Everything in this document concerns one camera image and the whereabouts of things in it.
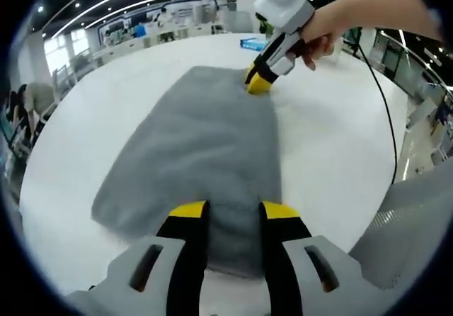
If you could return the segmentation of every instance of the gray chair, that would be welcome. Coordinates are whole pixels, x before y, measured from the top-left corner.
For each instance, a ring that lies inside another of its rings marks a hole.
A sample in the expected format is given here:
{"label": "gray chair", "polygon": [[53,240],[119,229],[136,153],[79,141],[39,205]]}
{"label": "gray chair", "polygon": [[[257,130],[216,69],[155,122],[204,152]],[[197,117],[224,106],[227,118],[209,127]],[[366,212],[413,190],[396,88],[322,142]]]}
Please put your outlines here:
{"label": "gray chair", "polygon": [[365,279],[393,292],[389,303],[414,284],[443,240],[453,217],[452,178],[450,158],[431,172],[392,185],[350,252]]}

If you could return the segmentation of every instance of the white table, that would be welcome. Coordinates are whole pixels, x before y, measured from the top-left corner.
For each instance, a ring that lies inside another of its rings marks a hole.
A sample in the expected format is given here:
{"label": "white table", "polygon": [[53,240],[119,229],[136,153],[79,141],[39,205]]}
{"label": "white table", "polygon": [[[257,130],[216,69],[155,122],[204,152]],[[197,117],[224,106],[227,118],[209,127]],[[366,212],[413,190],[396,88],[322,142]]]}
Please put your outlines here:
{"label": "white table", "polygon": [[[21,193],[31,254],[60,293],[102,281],[110,261],[129,246],[92,221],[91,205],[135,128],[192,66],[247,68],[257,53],[242,50],[239,39],[250,36],[189,38],[127,55],[84,77],[60,104],[31,154]],[[401,149],[407,97],[387,78],[377,77]],[[300,212],[313,235],[350,251],[379,208],[394,171],[388,119],[368,68],[345,53],[337,64],[322,62],[316,72],[298,62],[276,82],[272,99],[280,127],[284,202]],[[210,277],[202,306],[211,312],[222,308],[212,307],[220,290],[227,311],[221,315],[254,315],[247,309],[256,307],[251,303],[268,303],[260,281]]]}
{"label": "white table", "polygon": [[106,47],[95,53],[93,55],[93,59],[102,59],[103,64],[107,64],[117,58],[132,54],[133,52],[144,49],[145,38],[146,37],[133,38],[125,42],[121,42],[118,45]]}

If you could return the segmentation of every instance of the blue box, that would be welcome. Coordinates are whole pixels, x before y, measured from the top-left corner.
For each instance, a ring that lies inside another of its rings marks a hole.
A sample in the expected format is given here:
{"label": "blue box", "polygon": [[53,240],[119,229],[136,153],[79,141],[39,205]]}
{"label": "blue box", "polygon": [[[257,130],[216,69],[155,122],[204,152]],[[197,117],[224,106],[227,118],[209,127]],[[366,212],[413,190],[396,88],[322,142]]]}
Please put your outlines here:
{"label": "blue box", "polygon": [[259,40],[257,38],[246,38],[241,40],[241,48],[255,50],[260,52],[268,44],[267,40]]}

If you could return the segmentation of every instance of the gray towel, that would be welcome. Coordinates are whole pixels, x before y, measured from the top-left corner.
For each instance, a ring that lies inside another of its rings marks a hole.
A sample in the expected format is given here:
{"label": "gray towel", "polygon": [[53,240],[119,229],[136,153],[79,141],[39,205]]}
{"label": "gray towel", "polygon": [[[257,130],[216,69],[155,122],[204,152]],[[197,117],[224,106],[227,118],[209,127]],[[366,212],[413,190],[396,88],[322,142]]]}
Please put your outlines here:
{"label": "gray towel", "polygon": [[245,73],[194,67],[181,77],[121,151],[93,219],[139,238],[177,206],[209,200],[210,268],[261,275],[258,204],[281,201],[277,119],[269,96],[246,93]]}

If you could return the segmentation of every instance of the window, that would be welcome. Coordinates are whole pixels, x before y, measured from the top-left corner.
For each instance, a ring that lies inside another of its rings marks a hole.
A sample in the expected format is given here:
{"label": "window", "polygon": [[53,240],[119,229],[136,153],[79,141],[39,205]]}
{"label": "window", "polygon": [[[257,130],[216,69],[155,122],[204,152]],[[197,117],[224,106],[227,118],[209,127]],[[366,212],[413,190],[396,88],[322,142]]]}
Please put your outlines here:
{"label": "window", "polygon": [[77,56],[81,52],[89,49],[88,38],[86,37],[85,29],[80,29],[71,32],[72,47],[74,48],[74,54]]}
{"label": "window", "polygon": [[45,41],[44,51],[50,73],[53,73],[56,69],[62,68],[64,65],[69,65],[66,40],[63,35],[58,38]]}

